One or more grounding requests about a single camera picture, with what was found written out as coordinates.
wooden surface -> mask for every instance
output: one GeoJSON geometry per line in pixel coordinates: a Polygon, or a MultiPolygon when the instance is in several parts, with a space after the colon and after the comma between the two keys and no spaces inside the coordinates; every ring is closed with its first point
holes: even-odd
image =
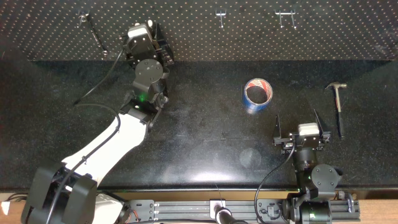
{"type": "MultiPolygon", "coordinates": [[[[20,223],[25,202],[11,202],[8,215],[0,210],[1,224],[20,223]]],[[[398,223],[398,200],[360,200],[361,224],[396,224],[398,223]]]]}

circular mark on table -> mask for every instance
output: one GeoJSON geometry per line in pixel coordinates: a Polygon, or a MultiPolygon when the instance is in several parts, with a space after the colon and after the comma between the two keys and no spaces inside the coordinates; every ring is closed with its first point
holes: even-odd
{"type": "Polygon", "coordinates": [[[261,163],[260,152],[252,148],[245,149],[241,152],[239,161],[247,169],[255,168],[261,163]]]}

hammer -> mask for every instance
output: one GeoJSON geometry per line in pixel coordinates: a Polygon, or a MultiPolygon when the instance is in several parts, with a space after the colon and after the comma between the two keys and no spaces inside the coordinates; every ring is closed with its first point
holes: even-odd
{"type": "Polygon", "coordinates": [[[340,139],[344,139],[343,118],[341,118],[341,107],[340,107],[340,98],[338,96],[338,89],[339,88],[347,88],[347,84],[334,82],[334,83],[329,84],[325,89],[327,89],[331,86],[335,89],[335,95],[336,95],[338,134],[339,134],[340,139]]]}

blue tape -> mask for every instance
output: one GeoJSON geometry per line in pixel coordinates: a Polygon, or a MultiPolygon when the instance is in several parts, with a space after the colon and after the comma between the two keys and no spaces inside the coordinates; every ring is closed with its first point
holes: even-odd
{"type": "Polygon", "coordinates": [[[243,103],[245,104],[246,108],[251,111],[260,111],[263,110],[268,106],[272,99],[272,87],[271,85],[263,80],[262,78],[253,78],[252,80],[248,81],[244,86],[243,90],[243,103]],[[252,86],[259,86],[267,93],[267,101],[264,103],[255,103],[251,101],[248,97],[248,88],[252,86]]]}

black table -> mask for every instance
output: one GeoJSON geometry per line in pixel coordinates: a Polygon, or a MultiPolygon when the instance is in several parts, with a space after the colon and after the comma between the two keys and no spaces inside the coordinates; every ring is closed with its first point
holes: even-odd
{"type": "MultiPolygon", "coordinates": [[[[111,62],[1,63],[0,190],[28,189],[45,159],[60,161],[83,148],[113,120],[99,108],[72,103],[105,75],[111,62]]],[[[332,130],[320,162],[345,172],[340,188],[398,187],[397,62],[177,62],[168,79],[170,101],[144,142],[126,154],[100,185],[111,190],[255,189],[285,156],[272,144],[275,115],[282,134],[315,122],[332,130]],[[242,88],[252,78],[273,87],[271,104],[247,114],[242,88]],[[340,91],[346,139],[337,135],[331,82],[340,91]]],[[[118,109],[134,72],[119,63],[86,102],[118,109]]],[[[265,189],[296,189],[289,164],[265,189]]]]}

